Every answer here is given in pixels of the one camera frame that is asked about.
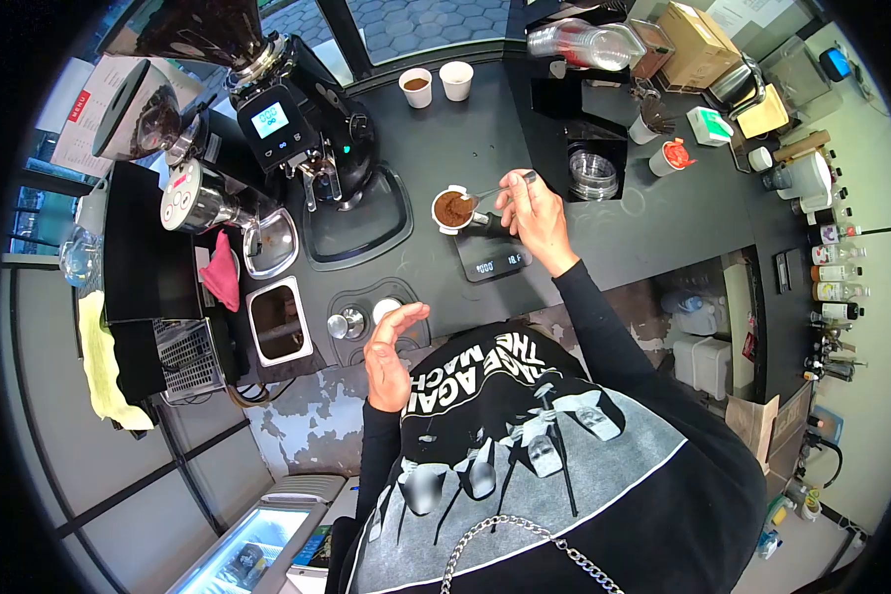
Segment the white wall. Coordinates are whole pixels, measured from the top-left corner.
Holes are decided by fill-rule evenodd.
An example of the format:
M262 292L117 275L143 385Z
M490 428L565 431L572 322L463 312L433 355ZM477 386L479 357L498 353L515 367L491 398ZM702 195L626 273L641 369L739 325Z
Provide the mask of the white wall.
M59 271L20 270L15 309L9 277L0 284L0 353L9 409L24 461L55 527L65 518L49 489L27 429L11 347L16 315L23 383L62 494L79 514L172 461L160 428L136 440L95 416L83 364L77 359L72 292ZM244 419L226 395L172 410L181 446L191 449ZM190 461L209 505L231 523L273 484L247 427ZM130 592L167 589L215 541L195 500L172 470L90 521L84 532L117 580ZM74 535L62 541L89 584L112 592Z
M806 43L817 55L835 40L847 45L832 24ZM783 142L810 130L828 130L832 135L829 148L838 155L835 162L842 168L841 181L850 192L845 202L854 211L854 222L866 231L891 227L891 118L868 104L854 81L845 80L837 89L843 97L838 111ZM875 103L881 112L888 111L883 101ZM873 530L891 499L891 233L863 236L854 243L867 248L863 280L871 288L871 297L861 300L867 315L855 322L844 340L856 345L857 358L869 367L859 368L850 384L826 379L815 402L844 418L844 466L822 500ZM835 455L817 456L809 465L807 479L821 484L834 472Z

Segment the hand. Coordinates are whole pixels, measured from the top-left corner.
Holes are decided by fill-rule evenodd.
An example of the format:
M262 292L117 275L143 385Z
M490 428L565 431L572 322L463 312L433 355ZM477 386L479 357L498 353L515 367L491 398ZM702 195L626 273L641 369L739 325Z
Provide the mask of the hand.
M409 401L409 372L396 355L396 340L405 330L429 316L425 303L409 303L383 315L363 347L369 378L369 405L376 410L399 412Z
M527 171L513 169L501 178L499 187L507 189L499 192L495 207L501 210L501 226L517 235L551 276L558 278L579 259L567 238L564 206L561 196L549 190L541 177L525 184L522 175Z

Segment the grinder display screen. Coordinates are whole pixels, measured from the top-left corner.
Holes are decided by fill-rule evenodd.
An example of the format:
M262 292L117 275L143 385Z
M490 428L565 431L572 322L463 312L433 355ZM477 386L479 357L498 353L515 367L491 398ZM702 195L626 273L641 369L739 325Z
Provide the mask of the grinder display screen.
M261 113L250 118L250 122L254 124L257 135L262 138L270 136L280 128L289 124L287 116L284 115L284 108L280 106L280 101L265 108Z

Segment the yellow cloth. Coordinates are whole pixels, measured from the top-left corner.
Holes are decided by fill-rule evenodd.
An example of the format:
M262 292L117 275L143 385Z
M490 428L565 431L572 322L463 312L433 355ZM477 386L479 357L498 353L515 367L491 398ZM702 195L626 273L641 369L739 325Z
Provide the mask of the yellow cloth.
M92 410L100 419L107 416L122 427L134 431L154 429L145 411L125 402L116 385L119 364L116 362L116 340L102 326L102 291L93 291L80 299L80 339L83 341L83 370L89 380Z

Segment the ground coffee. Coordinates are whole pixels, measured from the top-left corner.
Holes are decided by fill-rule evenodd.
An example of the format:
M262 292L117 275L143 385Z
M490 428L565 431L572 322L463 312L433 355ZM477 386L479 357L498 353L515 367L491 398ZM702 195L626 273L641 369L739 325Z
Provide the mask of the ground coffee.
M471 219L474 202L463 199L462 192L446 192L435 204L436 219L446 227L458 227Z
M424 78L414 78L411 81L406 81L403 85L403 89L405 89L405 90L419 90L428 84L429 84L429 82Z

